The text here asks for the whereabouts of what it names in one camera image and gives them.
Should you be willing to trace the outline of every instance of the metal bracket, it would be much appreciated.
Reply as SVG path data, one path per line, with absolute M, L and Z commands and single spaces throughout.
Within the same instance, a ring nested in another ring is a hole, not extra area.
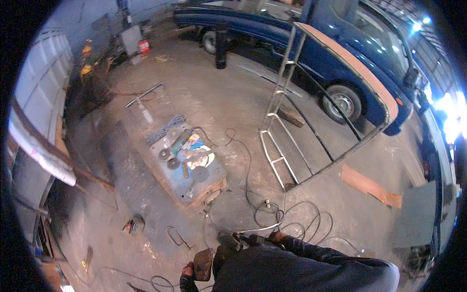
M 175 232 L 176 235 L 178 236 L 178 238 L 182 241 L 181 243 L 178 243 L 175 238 L 173 238 L 172 234 L 170 234 L 170 232 Z M 177 246 L 180 246 L 180 245 L 186 245 L 186 247 L 188 247 L 188 249 L 192 249 L 193 247 L 196 246 L 193 245 L 193 246 L 189 246 L 188 243 L 186 243 L 186 241 L 180 236 L 180 234 L 178 233 L 178 231 L 175 229 L 175 227 L 173 226 L 168 226 L 166 229 L 165 229 L 165 233 L 167 233 L 169 235 L 169 237 L 171 238 L 171 240 L 177 245 Z

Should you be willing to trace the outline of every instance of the grinding disc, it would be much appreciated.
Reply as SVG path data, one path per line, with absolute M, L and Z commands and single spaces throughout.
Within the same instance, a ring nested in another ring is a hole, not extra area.
M 197 166 L 191 173 L 191 176 L 193 177 L 193 181 L 197 183 L 202 183 L 205 180 L 207 180 L 209 176 L 209 171 L 203 166 Z
M 178 138 L 178 136 L 180 136 L 181 133 L 182 133 L 182 131 L 179 130 L 178 128 L 171 128 L 167 132 L 167 137 L 169 139 L 175 141 Z
M 167 161 L 167 168 L 172 170 L 177 169 L 180 166 L 180 159 L 172 158 L 171 160 Z
M 167 148 L 164 148 L 159 152 L 159 158 L 162 160 L 166 160 L 170 156 L 170 151 Z

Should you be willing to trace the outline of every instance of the welding cable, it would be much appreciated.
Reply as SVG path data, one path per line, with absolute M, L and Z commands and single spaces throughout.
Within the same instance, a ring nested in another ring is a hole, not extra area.
M 251 170 L 251 161 L 252 161 L 252 157 L 251 157 L 251 152 L 250 150 L 248 149 L 248 147 L 245 145 L 245 143 L 243 143 L 242 141 L 238 140 L 235 138 L 235 134 L 236 134 L 236 130 L 234 128 L 228 128 L 225 130 L 225 134 L 228 138 L 230 138 L 230 140 L 224 145 L 224 146 L 227 146 L 228 144 L 230 144 L 232 141 L 235 141 L 235 142 L 238 142 L 240 143 L 244 148 L 245 150 L 247 151 L 248 153 L 248 164 L 246 166 L 247 168 L 247 173 L 246 173 L 246 177 L 245 177 L 245 199 L 247 200 L 248 204 L 254 209 L 253 211 L 253 219 L 255 221 L 255 223 L 261 227 L 261 229 L 263 228 L 267 228 L 267 226 L 264 226 L 262 224 L 260 224 L 256 218 L 256 215 L 258 214 L 259 211 L 262 211 L 262 212 L 266 212 L 266 213 L 269 213 L 269 214 L 274 214 L 275 216 L 275 220 L 276 220 L 276 228 L 281 231 L 281 230 L 284 230 L 285 228 L 289 227 L 289 226 L 292 226 L 292 225 L 296 225 L 296 226 L 299 226 L 302 230 L 301 234 L 299 235 L 300 239 L 301 240 L 305 240 L 305 237 L 307 236 L 307 233 L 309 232 L 309 229 L 311 228 L 311 226 L 313 225 L 313 223 L 318 220 L 318 223 L 317 223 L 317 226 L 313 232 L 313 234 L 311 235 L 311 237 L 306 241 L 307 243 L 310 243 L 310 241 L 315 237 L 316 233 L 318 232 L 320 226 L 321 226 L 321 216 L 322 215 L 328 215 L 329 218 L 331 219 L 331 226 L 329 227 L 329 230 L 328 232 L 326 233 L 326 235 L 320 240 L 318 241 L 315 245 L 318 245 L 326 240 L 329 240 L 329 239 L 341 239 L 343 240 L 344 242 L 348 243 L 349 246 L 355 250 L 357 253 L 359 254 L 362 254 L 362 251 L 361 250 L 358 250 L 349 240 L 345 239 L 345 238 L 342 238 L 340 236 L 331 236 L 331 237 L 328 237 L 330 235 L 330 233 L 332 232 L 333 230 L 333 226 L 334 226 L 334 220 L 333 220 L 333 216 L 331 215 L 331 213 L 329 212 L 320 212 L 318 206 L 316 206 L 316 204 L 314 204 L 313 202 L 311 201 L 307 201 L 307 200 L 304 200 L 304 201 L 300 201 L 296 204 L 294 204 L 292 207 L 290 207 L 289 209 L 287 209 L 287 211 L 283 211 L 279 208 L 279 205 L 276 204 L 276 203 L 272 203 L 272 202 L 262 202 L 261 204 L 259 205 L 255 205 L 252 203 L 252 201 L 250 200 L 250 198 L 248 197 L 248 193 L 251 192 L 251 193 L 254 193 L 254 194 L 258 194 L 258 193 L 255 193 L 254 191 L 251 190 L 249 184 L 248 184 L 248 177 L 249 177 L 249 174 L 250 174 L 250 170 Z M 300 222 L 292 222 L 292 223 L 289 223 L 285 226 L 281 226 L 282 223 L 284 222 L 284 218 L 285 216 L 291 211 L 293 210 L 294 208 L 296 208 L 297 206 L 299 205 L 302 205 L 302 204 L 308 204 L 308 205 L 311 205 L 315 208 L 316 210 L 316 216 L 312 219 L 312 221 L 310 222 L 310 224 L 308 224 L 307 227 L 305 227 L 302 223 Z
M 102 271 L 102 270 L 111 270 L 111 271 L 119 272 L 119 273 L 125 274 L 125 275 L 127 275 L 127 276 L 130 276 L 130 277 L 132 277 L 132 278 L 135 278 L 135 279 L 138 279 L 138 280 L 147 282 L 147 283 L 151 283 L 152 287 L 153 287 L 157 292 L 162 292 L 161 290 L 159 290 L 161 287 L 162 287 L 162 288 L 170 288 L 170 290 L 171 290 L 172 292 L 175 292 L 175 287 L 180 286 L 180 284 L 175 284 L 175 285 L 172 284 L 168 279 L 166 279 L 166 278 L 164 278 L 164 277 L 162 277 L 162 276 L 159 276 L 159 275 L 154 275 L 154 276 L 151 277 L 150 280 L 146 280 L 146 279 L 144 279 L 144 278 L 135 276 L 135 275 L 130 274 L 130 273 L 127 273 L 127 272 L 125 272 L 125 271 L 122 271 L 122 270 L 119 270 L 119 269 L 116 269 L 116 268 L 112 268 L 112 267 L 106 267 L 106 266 L 100 267 L 100 268 L 96 271 L 96 273 L 94 274 L 94 278 L 92 278 L 91 282 L 89 283 L 89 282 L 84 281 L 84 280 L 75 272 L 75 270 L 71 267 L 71 265 L 70 265 L 70 263 L 69 263 L 68 261 L 66 261 L 66 263 L 67 263 L 68 266 L 70 267 L 71 271 L 73 271 L 73 273 L 76 275 L 76 277 L 78 277 L 78 279 L 79 279 L 83 284 L 85 284 L 85 285 L 88 286 L 88 287 L 91 287 L 91 286 L 94 284 L 94 282 L 95 282 L 95 280 L 96 280 L 96 278 L 97 278 L 97 275 L 98 275 L 99 272 Z M 166 283 L 166 285 L 165 285 L 165 284 L 156 283 L 155 281 L 156 281 L 157 279 L 163 280 L 163 281 Z M 202 289 L 199 289 L 199 291 L 202 291 L 202 290 L 204 290 L 204 289 L 210 288 L 210 287 L 212 287 L 212 286 L 213 286 L 213 285 L 209 285 L 209 286 L 207 286 L 207 287 L 204 287 L 204 288 L 202 288 Z

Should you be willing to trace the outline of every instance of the wooden plank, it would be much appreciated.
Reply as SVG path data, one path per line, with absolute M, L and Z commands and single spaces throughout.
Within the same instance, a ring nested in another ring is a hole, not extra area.
M 299 128 L 305 124 L 305 120 L 298 111 L 284 104 L 280 105 L 279 110 L 277 111 L 277 115 Z
M 400 209 L 402 206 L 402 197 L 400 195 L 386 191 L 382 186 L 363 176 L 361 173 L 346 164 L 342 166 L 340 179 L 360 192 L 374 196 L 390 207 Z

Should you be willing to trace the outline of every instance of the cutting disc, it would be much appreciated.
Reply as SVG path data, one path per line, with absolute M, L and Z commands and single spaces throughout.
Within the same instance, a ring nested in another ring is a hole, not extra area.
M 191 173 L 193 180 L 197 183 L 202 183 L 207 180 L 209 176 L 209 171 L 203 166 L 197 166 Z
M 172 158 L 171 160 L 167 161 L 167 168 L 172 170 L 177 169 L 180 166 L 180 159 Z
M 170 156 L 170 151 L 167 148 L 164 148 L 159 152 L 159 158 L 162 160 L 166 160 Z

